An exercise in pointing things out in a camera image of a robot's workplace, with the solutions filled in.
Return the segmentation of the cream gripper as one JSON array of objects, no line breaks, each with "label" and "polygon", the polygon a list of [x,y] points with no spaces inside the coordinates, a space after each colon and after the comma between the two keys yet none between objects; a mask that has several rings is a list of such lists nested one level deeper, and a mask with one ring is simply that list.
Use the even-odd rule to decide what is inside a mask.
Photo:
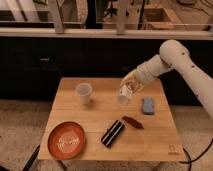
[{"label": "cream gripper", "polygon": [[143,88],[143,85],[136,79],[133,71],[129,72],[121,81],[120,86],[126,85],[133,93]]}]

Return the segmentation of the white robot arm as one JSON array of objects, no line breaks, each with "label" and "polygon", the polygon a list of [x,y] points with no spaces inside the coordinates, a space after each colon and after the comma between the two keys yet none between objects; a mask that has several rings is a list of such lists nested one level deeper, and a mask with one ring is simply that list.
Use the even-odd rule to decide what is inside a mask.
[{"label": "white robot arm", "polygon": [[176,70],[182,76],[213,119],[213,78],[190,59],[188,49],[179,41],[163,42],[159,53],[129,72],[122,79],[121,86],[130,85],[131,91],[135,92],[140,85],[148,85],[160,75],[171,70]]}]

